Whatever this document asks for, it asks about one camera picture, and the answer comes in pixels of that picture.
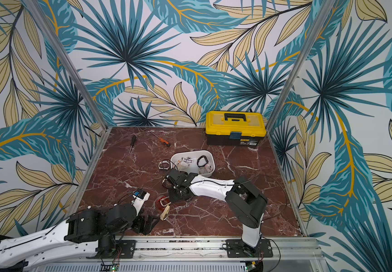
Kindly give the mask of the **red transparent watch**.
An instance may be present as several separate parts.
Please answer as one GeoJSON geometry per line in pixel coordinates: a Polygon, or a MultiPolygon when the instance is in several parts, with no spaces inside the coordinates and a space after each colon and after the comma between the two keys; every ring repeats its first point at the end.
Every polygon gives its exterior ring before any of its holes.
{"type": "Polygon", "coordinates": [[[162,213],[165,210],[165,208],[168,207],[169,205],[166,207],[161,207],[161,205],[159,204],[159,199],[156,200],[155,205],[156,205],[157,210],[162,213]]]}

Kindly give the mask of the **beige strap watch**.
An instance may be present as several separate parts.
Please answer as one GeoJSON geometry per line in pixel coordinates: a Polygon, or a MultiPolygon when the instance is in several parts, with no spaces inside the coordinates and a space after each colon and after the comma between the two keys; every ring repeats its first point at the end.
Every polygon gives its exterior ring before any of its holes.
{"type": "Polygon", "coordinates": [[[187,163],[187,162],[185,162],[185,161],[179,160],[179,161],[177,162],[177,166],[178,166],[178,169],[179,169],[180,171],[183,171],[184,169],[189,168],[189,167],[190,167],[190,164],[187,163]]]}

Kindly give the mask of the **purple white strap watch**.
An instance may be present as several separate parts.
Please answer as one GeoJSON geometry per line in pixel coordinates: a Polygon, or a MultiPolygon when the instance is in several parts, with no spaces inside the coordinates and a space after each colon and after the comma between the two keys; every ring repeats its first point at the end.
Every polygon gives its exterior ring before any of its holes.
{"type": "Polygon", "coordinates": [[[182,161],[185,163],[188,163],[188,164],[192,164],[194,159],[191,157],[185,157],[185,158],[182,158],[182,161]]]}

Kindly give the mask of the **white pink strap watch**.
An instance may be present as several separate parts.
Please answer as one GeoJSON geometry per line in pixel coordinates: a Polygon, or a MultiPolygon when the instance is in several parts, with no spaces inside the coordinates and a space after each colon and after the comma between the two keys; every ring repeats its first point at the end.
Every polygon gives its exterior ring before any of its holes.
{"type": "Polygon", "coordinates": [[[205,170],[205,172],[206,173],[211,173],[211,172],[213,172],[214,171],[214,166],[212,165],[212,164],[209,164],[209,163],[207,163],[205,166],[204,166],[204,170],[205,170]]]}

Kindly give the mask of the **black strap watch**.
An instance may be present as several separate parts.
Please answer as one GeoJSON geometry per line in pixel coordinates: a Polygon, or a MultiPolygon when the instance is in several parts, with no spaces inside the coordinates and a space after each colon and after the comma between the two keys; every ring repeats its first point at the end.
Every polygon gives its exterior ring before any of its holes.
{"type": "Polygon", "coordinates": [[[197,167],[203,168],[203,167],[205,167],[207,164],[209,164],[209,160],[208,160],[208,158],[207,158],[206,155],[200,156],[200,157],[197,159],[197,167]]]}

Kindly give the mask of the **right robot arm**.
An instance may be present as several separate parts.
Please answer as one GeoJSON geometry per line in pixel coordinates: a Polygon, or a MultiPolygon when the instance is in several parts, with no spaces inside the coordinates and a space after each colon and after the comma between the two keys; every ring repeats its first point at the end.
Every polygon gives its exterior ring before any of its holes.
{"type": "Polygon", "coordinates": [[[218,180],[196,173],[171,169],[163,179],[171,203],[190,201],[193,197],[210,197],[223,201],[242,223],[241,242],[256,249],[261,240],[261,225],[267,208],[267,198],[249,180],[218,180]]]}

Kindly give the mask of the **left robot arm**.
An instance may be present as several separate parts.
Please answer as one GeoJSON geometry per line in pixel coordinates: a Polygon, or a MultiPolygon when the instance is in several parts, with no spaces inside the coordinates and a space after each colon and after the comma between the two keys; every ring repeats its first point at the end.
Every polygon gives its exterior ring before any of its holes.
{"type": "Polygon", "coordinates": [[[25,272],[70,258],[132,258],[135,241],[122,241],[117,234],[134,230],[144,235],[142,208],[150,194],[139,189],[128,203],[109,209],[85,209],[52,227],[19,238],[0,235],[0,272],[25,272]]]}

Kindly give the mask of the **white plastic storage box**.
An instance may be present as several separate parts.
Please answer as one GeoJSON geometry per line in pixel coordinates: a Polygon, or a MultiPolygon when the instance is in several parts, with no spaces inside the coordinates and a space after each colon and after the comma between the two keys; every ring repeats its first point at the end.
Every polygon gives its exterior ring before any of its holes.
{"type": "Polygon", "coordinates": [[[213,171],[213,172],[211,172],[211,173],[206,173],[205,170],[204,170],[204,168],[199,168],[199,167],[197,167],[197,159],[198,159],[200,156],[203,156],[203,155],[206,155],[207,158],[208,158],[208,160],[209,160],[209,164],[212,164],[212,165],[215,167],[214,157],[213,157],[212,153],[210,153],[210,152],[207,151],[207,150],[197,150],[197,151],[189,151],[189,152],[184,152],[184,153],[176,153],[176,154],[174,154],[174,155],[171,157],[172,167],[174,167],[174,168],[176,168],[178,171],[180,171],[180,170],[178,169],[177,162],[178,162],[179,160],[182,160],[182,158],[191,157],[191,158],[194,159],[193,163],[190,164],[190,167],[189,167],[189,168],[184,169],[184,170],[181,171],[181,172],[196,173],[196,174],[202,175],[202,176],[204,176],[204,177],[210,177],[210,176],[214,173],[215,168],[214,168],[214,171],[213,171]]]}

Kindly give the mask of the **yellow black toolbox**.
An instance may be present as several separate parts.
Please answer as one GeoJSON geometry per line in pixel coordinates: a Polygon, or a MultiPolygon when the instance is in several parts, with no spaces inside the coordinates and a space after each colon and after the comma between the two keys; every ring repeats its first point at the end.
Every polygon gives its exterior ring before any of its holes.
{"type": "Polygon", "coordinates": [[[208,145],[256,147],[266,134],[259,113],[210,111],[206,115],[208,145]]]}

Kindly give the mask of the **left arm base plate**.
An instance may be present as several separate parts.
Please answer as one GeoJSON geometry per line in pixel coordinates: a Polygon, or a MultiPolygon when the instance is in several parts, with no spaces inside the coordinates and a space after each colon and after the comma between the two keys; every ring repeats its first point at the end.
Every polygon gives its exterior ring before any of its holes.
{"type": "Polygon", "coordinates": [[[98,247],[96,249],[97,259],[132,259],[135,251],[136,241],[135,240],[122,240],[114,241],[101,239],[98,242],[98,247]]]}

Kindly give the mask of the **orange handled screwdriver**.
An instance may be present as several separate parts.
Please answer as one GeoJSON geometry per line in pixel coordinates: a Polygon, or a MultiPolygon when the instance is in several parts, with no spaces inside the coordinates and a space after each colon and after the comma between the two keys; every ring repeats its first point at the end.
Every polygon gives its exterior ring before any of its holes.
{"type": "Polygon", "coordinates": [[[171,144],[164,138],[157,136],[154,132],[150,132],[152,135],[154,135],[164,146],[166,147],[171,147],[171,144]]]}

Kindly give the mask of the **black handled screwdriver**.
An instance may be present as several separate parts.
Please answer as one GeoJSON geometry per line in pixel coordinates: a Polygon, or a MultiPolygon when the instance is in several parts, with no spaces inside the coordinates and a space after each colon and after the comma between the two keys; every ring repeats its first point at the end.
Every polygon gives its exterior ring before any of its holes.
{"type": "Polygon", "coordinates": [[[133,150],[133,148],[134,148],[134,146],[135,146],[136,141],[137,141],[137,136],[136,136],[136,135],[133,135],[133,136],[131,137],[131,143],[130,143],[129,154],[132,152],[132,150],[133,150]]]}

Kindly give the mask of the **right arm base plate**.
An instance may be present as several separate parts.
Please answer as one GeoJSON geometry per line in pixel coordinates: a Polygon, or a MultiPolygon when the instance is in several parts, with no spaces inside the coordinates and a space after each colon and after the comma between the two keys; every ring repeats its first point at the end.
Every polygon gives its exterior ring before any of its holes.
{"type": "Polygon", "coordinates": [[[260,239],[256,247],[251,247],[241,239],[228,239],[222,245],[228,258],[271,258],[273,250],[268,239],[260,239]]]}

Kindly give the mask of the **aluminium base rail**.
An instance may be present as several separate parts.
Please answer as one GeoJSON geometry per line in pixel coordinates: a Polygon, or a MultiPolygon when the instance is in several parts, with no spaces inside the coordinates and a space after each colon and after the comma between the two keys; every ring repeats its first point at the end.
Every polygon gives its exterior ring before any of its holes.
{"type": "Polygon", "coordinates": [[[88,260],[75,257],[36,267],[36,272],[327,272],[329,266],[315,238],[268,237],[265,253],[240,257],[226,246],[227,237],[130,236],[132,258],[88,260]]]}

